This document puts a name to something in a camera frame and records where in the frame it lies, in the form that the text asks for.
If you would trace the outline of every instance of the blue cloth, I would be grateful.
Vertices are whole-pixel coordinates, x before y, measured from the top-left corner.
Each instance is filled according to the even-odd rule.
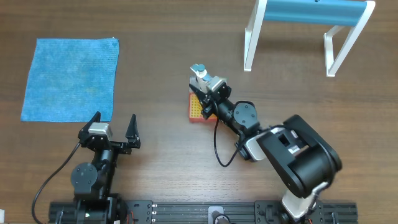
[[[110,121],[119,40],[37,39],[21,121]]]

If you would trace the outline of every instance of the wooden tabletop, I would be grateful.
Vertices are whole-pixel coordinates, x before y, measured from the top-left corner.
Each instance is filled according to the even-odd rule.
[[[323,34],[330,26],[266,22],[252,72],[243,72],[244,28],[254,0],[0,1],[0,208],[6,222],[33,222],[43,181],[66,159],[83,123],[21,122],[37,38],[115,37],[120,54],[110,122],[124,140],[137,114],[142,147],[120,156],[112,192],[158,202],[253,202],[286,190],[268,161],[237,157],[221,167],[213,123],[188,121],[190,65],[228,78],[231,101],[250,100],[263,126],[301,115],[343,161],[322,199],[354,201],[360,223],[394,223],[398,210],[398,2],[374,14],[335,78],[325,76]],[[338,50],[345,35],[335,37]],[[221,125],[223,161],[236,136]],[[90,162],[79,149],[46,186],[36,206],[71,201],[72,169]]]

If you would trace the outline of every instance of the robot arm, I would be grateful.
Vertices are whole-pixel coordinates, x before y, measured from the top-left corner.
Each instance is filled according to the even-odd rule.
[[[253,103],[229,101],[231,87],[225,78],[212,77],[204,65],[195,64],[191,70],[195,75],[190,88],[202,105],[203,117],[214,113],[238,135],[236,147],[245,160],[269,159],[288,188],[282,204],[291,219],[311,212],[319,193],[342,168],[336,151],[299,115],[263,129]]]

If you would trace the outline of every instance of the white shelf leg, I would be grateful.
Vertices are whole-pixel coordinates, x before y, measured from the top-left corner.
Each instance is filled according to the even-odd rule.
[[[244,32],[244,71],[250,72],[256,53],[262,21],[266,12],[267,0],[257,0]]]
[[[355,40],[358,38],[361,31],[363,30],[363,27],[366,25],[369,18],[371,17],[374,6],[374,1],[366,1],[365,11],[363,12],[361,18],[359,18],[357,25],[351,28],[351,30],[349,31],[347,39],[344,42],[340,52],[338,53],[336,60],[334,60],[333,56],[332,37],[344,27],[334,26],[326,34],[323,35],[323,40],[325,41],[325,65],[327,77],[334,77],[336,75],[336,72],[341,63],[343,63],[343,60],[347,56],[349,50],[351,50],[352,46],[354,45]]]

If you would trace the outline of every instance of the red and yellow object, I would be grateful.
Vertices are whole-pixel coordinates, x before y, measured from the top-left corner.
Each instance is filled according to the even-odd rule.
[[[194,93],[189,93],[188,115],[191,123],[217,121],[217,117],[214,114],[212,114],[208,119],[203,118],[201,115],[201,104]]]

